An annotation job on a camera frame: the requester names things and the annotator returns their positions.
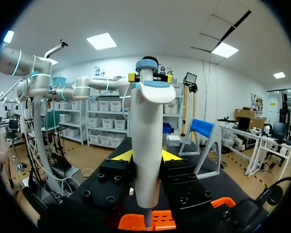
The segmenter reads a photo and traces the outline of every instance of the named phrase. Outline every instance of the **poster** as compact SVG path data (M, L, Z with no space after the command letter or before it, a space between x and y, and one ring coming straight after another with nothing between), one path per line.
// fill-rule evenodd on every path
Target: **poster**
M251 110L256 112L256 117L263 116L263 99L261 96L251 94Z

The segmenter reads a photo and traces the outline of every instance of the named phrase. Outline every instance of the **orange holder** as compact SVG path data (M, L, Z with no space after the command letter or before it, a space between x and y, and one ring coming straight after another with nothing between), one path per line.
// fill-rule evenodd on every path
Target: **orange holder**
M229 208L236 205L231 198L220 198L211 202L214 208L226 204ZM175 229L176 223L171 216L170 210L152 211L152 223L149 231L163 231ZM127 214L121 218L118 229L129 231L147 231L144 216L136 214Z

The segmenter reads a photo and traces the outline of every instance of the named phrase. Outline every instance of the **wooden floor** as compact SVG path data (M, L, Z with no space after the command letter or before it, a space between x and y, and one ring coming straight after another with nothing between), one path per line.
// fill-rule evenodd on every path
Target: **wooden floor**
M65 146L65 156L67 160L75 165L76 167L80 168L81 170L84 170L86 168L96 169L100 163L108 157L108 155L113 151L113 149L109 148L103 148L98 146L91 145L88 147L87 145L81 146L80 143L65 139L62 141L62 145ZM29 176L30 171L30 164L27 158L27 153L24 145L19 145L16 147L17 154L19 157L19 161L25 162L29 167L26 169L25 172L17 173L15 172L15 165L16 161L11 161L11 170L12 170L12 177L14 178L14 183L21 183L21 181ZM8 149L8 153L10 157L14 153L13 149ZM251 156L252 150L246 150L244 152L248 156ZM275 181L277 181L282 167L279 167L279 161L276 160L276 157L273 156L271 159L267 160L268 164L271 162L275 162L276 166L274 167L272 173L270 172L257 172L256 177L246 177L244 175L244 168L247 167L249 162L247 160L243 160L239 155L231 152L228 155L223 155L222 160L227 163L227 168L224 170L242 189L244 192L246 192L251 198L255 199L265 188L265 185L270 186ZM91 170L84 171L83 175L89 175L91 174ZM291 176L291 159L288 164L288 167L286 169L286 172L283 177ZM287 186L289 185L289 182L282 183L282 187L284 190L286 190ZM16 201L19 203L22 210L27 214L27 216L32 219L34 223L37 222L37 219L39 218L38 213L30 206L30 204L27 202L27 200L23 197L21 192L18 192L15 197ZM268 211L273 210L271 206L266 204L264 206L265 209Z

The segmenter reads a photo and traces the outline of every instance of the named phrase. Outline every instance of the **cardboard box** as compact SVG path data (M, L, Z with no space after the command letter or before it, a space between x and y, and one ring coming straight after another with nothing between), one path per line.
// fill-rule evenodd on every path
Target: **cardboard box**
M237 119L238 117L254 118L255 112L250 110L235 109L235 118Z
M262 118L251 118L250 124L249 124L249 129L253 129L253 127L256 127L257 129L261 129L263 131L264 122L265 122L265 120Z

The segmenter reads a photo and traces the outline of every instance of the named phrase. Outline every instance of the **yellow triangle marker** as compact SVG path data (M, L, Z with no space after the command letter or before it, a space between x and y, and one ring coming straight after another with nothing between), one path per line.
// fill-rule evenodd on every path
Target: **yellow triangle marker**
M167 152L165 150L162 150L162 156L163 156L164 162L165 161L169 161L171 159L174 159L174 160L182 160L180 157L175 156L174 154L169 153L169 152Z
M132 156L132 150L129 150L129 151L126 151L123 154L120 154L120 155L114 157L112 160L120 160L120 159L123 159L124 161L128 161L129 162L131 156Z

